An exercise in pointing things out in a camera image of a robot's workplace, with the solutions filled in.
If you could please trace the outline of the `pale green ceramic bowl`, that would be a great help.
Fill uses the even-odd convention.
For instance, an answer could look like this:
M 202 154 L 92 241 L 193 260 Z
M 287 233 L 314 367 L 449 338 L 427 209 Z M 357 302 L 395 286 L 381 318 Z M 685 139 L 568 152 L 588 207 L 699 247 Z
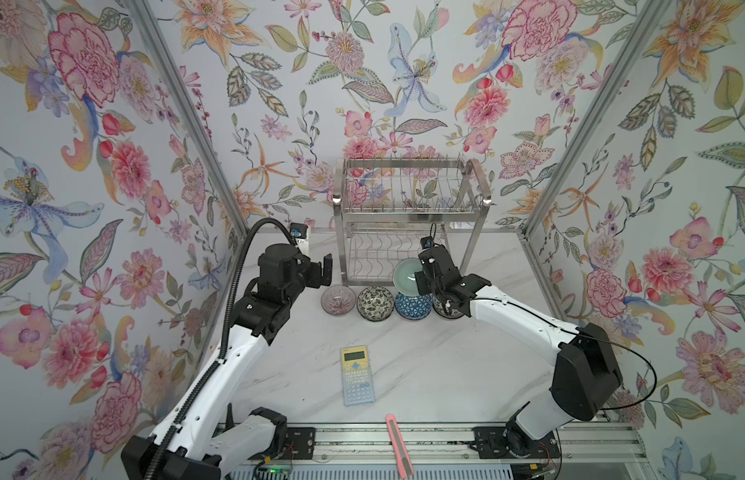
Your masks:
M 420 295 L 417 273 L 422 271 L 422 264 L 418 258 L 402 260 L 394 269 L 393 281 L 396 290 L 408 297 Z

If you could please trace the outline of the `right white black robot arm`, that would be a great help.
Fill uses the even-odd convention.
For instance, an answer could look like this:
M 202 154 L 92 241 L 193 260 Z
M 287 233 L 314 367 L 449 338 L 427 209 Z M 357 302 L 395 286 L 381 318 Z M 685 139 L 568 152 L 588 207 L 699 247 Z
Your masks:
M 449 250 L 431 236 L 421 240 L 419 293 L 431 294 L 448 312 L 500 328 L 554 367 L 549 390 L 521 407 L 506 423 L 502 444 L 523 458 L 550 433 L 574 421 L 590 421 L 623 384 L 606 331 L 576 327 L 508 296 L 489 280 L 464 275 Z

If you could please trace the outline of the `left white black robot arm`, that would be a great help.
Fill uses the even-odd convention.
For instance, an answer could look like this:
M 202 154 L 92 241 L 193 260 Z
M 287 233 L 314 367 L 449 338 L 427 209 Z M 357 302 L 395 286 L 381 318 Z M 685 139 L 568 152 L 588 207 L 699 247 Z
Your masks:
M 146 437 L 134 436 L 120 458 L 130 479 L 222 479 L 256 458 L 286 448 L 286 416 L 268 408 L 218 431 L 242 378 L 290 320 L 298 296 L 332 284 L 332 255 L 310 260 L 290 243 L 268 246 L 258 258 L 258 277 L 228 306 L 216 356 L 170 415 Z

